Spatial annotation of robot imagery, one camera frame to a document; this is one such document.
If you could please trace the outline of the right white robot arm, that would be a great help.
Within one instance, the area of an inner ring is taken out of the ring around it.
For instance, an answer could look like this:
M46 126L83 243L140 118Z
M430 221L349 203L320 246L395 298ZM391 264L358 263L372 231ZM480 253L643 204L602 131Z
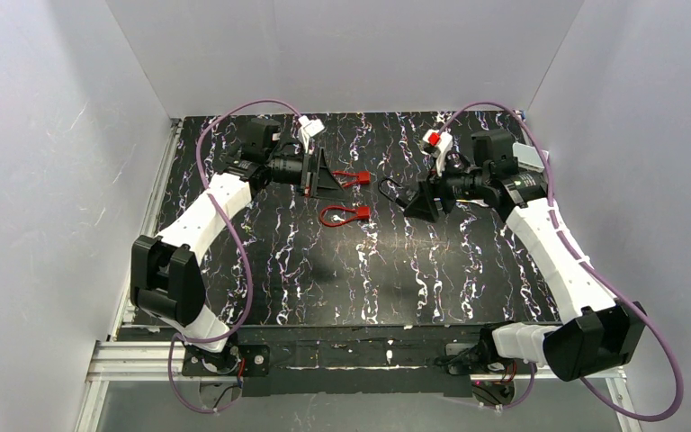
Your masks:
M506 130L471 135L473 156L452 150L450 133L429 130L422 147L433 164L417 189L399 198L407 218L436 222L459 201L484 203L516 235L542 274L558 307L558 326L505 321L487 325L479 342L446 355L448 369L516 360L549 366L570 382L627 365L644 330L632 307L603 287L585 269L588 259L570 253L569 236L555 205L547 199L542 169L521 163L517 143Z

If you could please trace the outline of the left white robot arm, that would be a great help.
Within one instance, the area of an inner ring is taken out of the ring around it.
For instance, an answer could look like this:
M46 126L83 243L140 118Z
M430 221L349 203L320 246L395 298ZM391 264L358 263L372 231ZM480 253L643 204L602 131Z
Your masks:
M293 185L309 198L345 197L323 149L310 145L325 129L323 122L306 116L297 122L294 142L300 149L286 153L278 121L251 119L241 140L217 157L206 189L182 215L155 236L141 235L132 245L131 303L204 352L223 351L234 332L208 306L200 268L214 239L223 230L233 230L232 217L270 183Z

